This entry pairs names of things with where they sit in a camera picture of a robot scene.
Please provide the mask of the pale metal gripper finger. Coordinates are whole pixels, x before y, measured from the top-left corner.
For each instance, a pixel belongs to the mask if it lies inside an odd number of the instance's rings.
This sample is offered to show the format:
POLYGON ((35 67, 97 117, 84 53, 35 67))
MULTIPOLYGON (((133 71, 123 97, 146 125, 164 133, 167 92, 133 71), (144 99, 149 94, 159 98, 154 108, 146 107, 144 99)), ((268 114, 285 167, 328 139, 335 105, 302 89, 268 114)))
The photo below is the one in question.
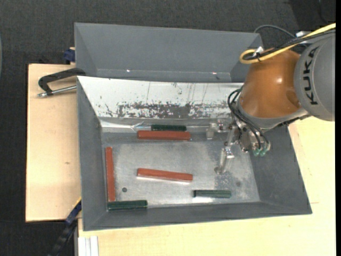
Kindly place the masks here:
POLYGON ((227 124, 225 120, 218 119, 215 122, 210 122, 209 127, 206 129, 206 139, 211 140, 214 138, 215 133, 223 133, 227 131, 227 124))
POLYGON ((231 161, 235 158, 231 148, 225 147, 221 150, 219 164, 214 171, 216 173, 224 173, 231 164, 231 161))

